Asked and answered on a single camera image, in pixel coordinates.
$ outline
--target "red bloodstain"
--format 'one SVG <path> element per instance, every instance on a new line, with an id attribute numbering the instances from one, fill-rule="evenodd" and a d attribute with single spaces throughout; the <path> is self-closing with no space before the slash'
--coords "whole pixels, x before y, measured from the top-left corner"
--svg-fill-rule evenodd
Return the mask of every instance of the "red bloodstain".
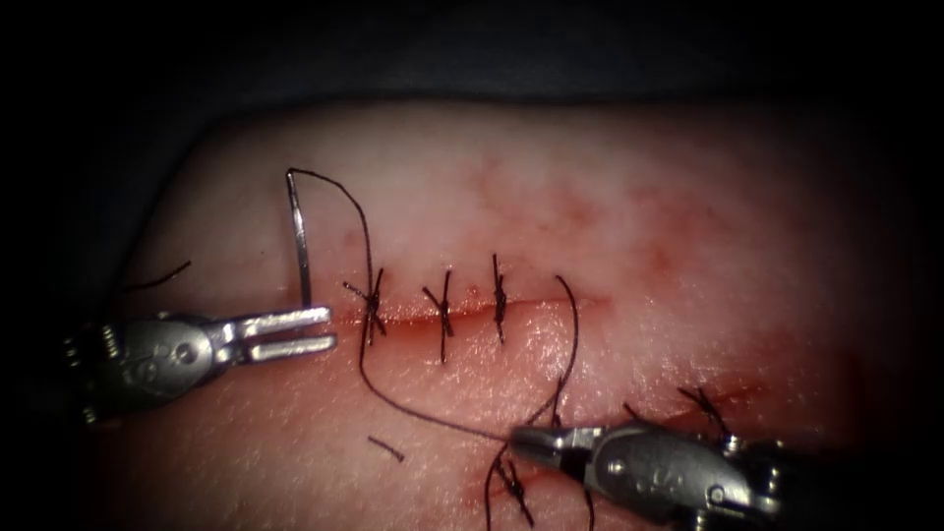
<path id="1" fill-rule="evenodd" d="M 626 195 L 629 215 L 639 220 L 645 235 L 641 246 L 628 250 L 628 281 L 654 295 L 675 294 L 685 274 L 703 268 L 700 250 L 718 245 L 732 232 L 706 200 L 688 191 L 642 186 Z"/>
<path id="2" fill-rule="evenodd" d="M 519 226 L 520 205 L 508 200 L 516 196 L 508 189 L 512 182 L 503 176 L 502 160 L 493 154 L 483 156 L 468 168 L 468 181 L 479 204 L 501 223 Z"/>
<path id="3" fill-rule="evenodd" d="M 552 186 L 551 205 L 560 214 L 561 232 L 594 230 L 603 216 L 603 209 L 577 193 L 567 183 Z"/>
<path id="4" fill-rule="evenodd" d="M 343 246 L 360 249 L 364 247 L 364 233 L 360 230 L 349 229 L 344 232 Z"/>

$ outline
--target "dark background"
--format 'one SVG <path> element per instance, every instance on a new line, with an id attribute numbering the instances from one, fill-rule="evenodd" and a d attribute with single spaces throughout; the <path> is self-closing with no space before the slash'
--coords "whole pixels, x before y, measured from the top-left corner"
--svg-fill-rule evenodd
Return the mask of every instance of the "dark background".
<path id="1" fill-rule="evenodd" d="M 50 8 L 35 29 L 24 25 L 8 42 L 22 68 L 11 85 L 24 93 L 10 103 L 28 115 L 22 132 L 34 141 L 23 171 L 50 198 L 47 212 L 29 216 L 42 227 L 33 300 L 43 326 L 58 333 L 98 314 L 163 184 L 213 123 L 336 97 L 808 100 L 855 117 L 930 221 L 928 84 L 940 61 L 928 13 L 897 4 L 529 4 Z M 927 238 L 930 248 L 936 239 Z M 23 458 L 23 507 L 64 502 L 81 484 L 69 477 L 81 456 L 43 438 L 32 428 L 22 437 L 39 456 Z"/>

